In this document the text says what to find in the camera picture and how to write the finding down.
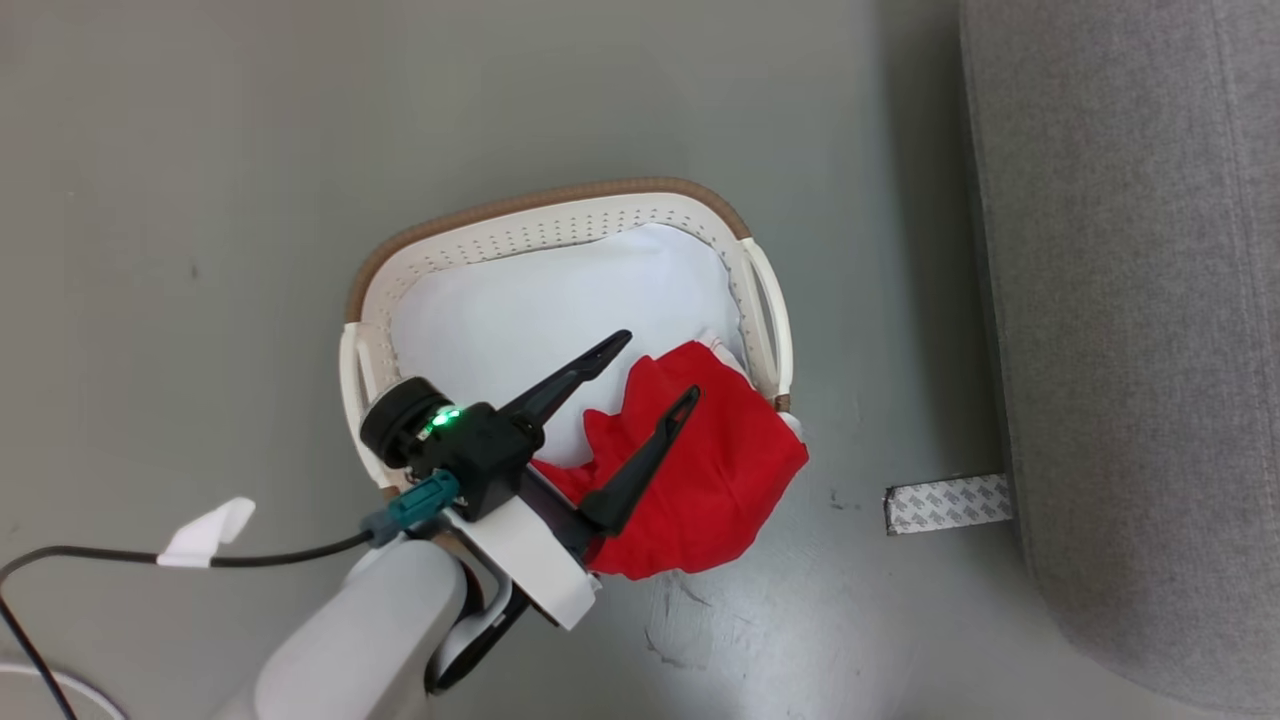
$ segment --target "cable connector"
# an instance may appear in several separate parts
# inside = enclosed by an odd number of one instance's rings
[[[390,501],[385,510],[371,512],[360,521],[372,537],[369,544],[383,547],[404,530],[435,518],[458,497],[458,479],[448,470],[436,470],[408,492]]]

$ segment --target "red fabric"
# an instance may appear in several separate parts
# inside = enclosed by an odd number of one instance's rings
[[[658,360],[641,357],[627,377],[622,411],[582,414],[595,455],[581,468],[535,462],[572,502],[604,486],[653,433],[658,419],[696,384],[701,400],[626,529],[591,562],[637,580],[681,569],[699,573],[742,555],[809,452],[746,378],[699,343]]]

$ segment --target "basket rim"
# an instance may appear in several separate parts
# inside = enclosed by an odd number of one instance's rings
[[[351,293],[347,296],[346,322],[358,323],[361,320],[365,309],[365,295],[369,292],[369,286],[374,282],[374,275],[378,274],[378,270],[380,270],[393,255],[415,242],[421,242],[431,236],[456,231],[458,228],[483,223],[503,215],[524,213],[526,210],[576,202],[579,200],[596,200],[617,195],[644,195],[650,192],[667,192],[690,197],[691,200],[701,202],[719,215],[733,233],[733,237],[737,240],[751,237],[751,231],[748,229],[746,223],[742,222],[742,218],[723,197],[717,195],[710,188],[684,178],[648,177],[599,181],[557,187],[540,192],[530,192],[527,195],[508,197],[506,200],[485,202],[484,205],[476,205],[458,213],[443,215],[425,223],[419,223],[384,241],[372,251],[372,254],[369,255],[367,259],[365,259],[360,270],[356,273]]]

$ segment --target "gray floor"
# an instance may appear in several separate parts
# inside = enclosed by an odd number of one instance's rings
[[[260,509],[237,551],[347,533],[376,503],[335,369],[361,258],[475,202],[675,174],[769,250],[813,461],[744,559],[608,582],[572,634],[526,619],[445,716],[1198,717],[1070,650],[1007,527],[883,536],[887,484],[998,464],[954,4],[749,5],[0,4],[3,555],[156,548],[236,493]],[[349,561],[52,562],[9,592],[137,719],[200,717]],[[54,716],[29,679],[0,707]]]

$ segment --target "gray sofa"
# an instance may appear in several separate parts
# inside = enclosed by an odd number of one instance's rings
[[[1135,683],[1280,714],[1280,0],[963,9],[1027,564]]]

